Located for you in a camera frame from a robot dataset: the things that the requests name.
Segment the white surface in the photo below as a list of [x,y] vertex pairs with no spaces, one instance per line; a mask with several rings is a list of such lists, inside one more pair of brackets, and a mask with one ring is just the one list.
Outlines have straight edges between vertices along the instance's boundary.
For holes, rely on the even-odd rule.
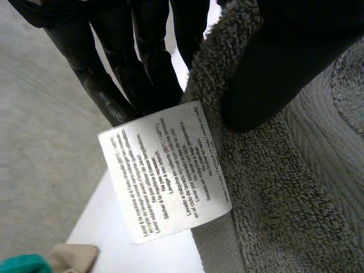
[[130,242],[188,230],[231,210],[199,101],[120,125],[99,139]]
[[190,230],[142,245],[127,243],[119,202],[106,171],[67,243],[95,245],[93,273],[203,273]]

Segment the white paper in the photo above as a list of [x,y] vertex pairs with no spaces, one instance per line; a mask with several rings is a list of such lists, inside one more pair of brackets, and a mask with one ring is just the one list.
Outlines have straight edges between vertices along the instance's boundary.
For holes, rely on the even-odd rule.
[[200,102],[99,135],[132,243],[202,225],[231,202]]

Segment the gloved hand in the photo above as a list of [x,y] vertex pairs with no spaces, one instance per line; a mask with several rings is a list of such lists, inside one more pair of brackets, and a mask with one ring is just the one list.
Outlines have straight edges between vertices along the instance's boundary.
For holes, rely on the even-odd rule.
[[[9,1],[31,24],[44,27],[111,125],[179,103],[183,91],[164,42],[168,0]],[[191,69],[206,29],[209,0],[171,4],[177,46]],[[142,62],[134,49],[133,22]],[[125,96],[101,63],[90,24]]]

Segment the gray carpet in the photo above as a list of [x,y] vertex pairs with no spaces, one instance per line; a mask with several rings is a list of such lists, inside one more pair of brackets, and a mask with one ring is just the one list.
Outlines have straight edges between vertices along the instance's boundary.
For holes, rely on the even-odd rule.
[[260,22],[256,1],[231,3],[184,97],[204,107],[233,203],[193,229],[206,272],[363,272],[364,39],[272,120],[236,134],[222,124],[221,99]]
[[65,241],[106,169],[97,133],[109,125],[44,31],[8,1],[0,28],[2,259]]

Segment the beige fabric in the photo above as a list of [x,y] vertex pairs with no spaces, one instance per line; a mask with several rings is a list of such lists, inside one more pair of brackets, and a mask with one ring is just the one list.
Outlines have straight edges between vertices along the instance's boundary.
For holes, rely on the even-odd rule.
[[97,256],[95,246],[60,243],[52,248],[47,261],[54,273],[88,273]]

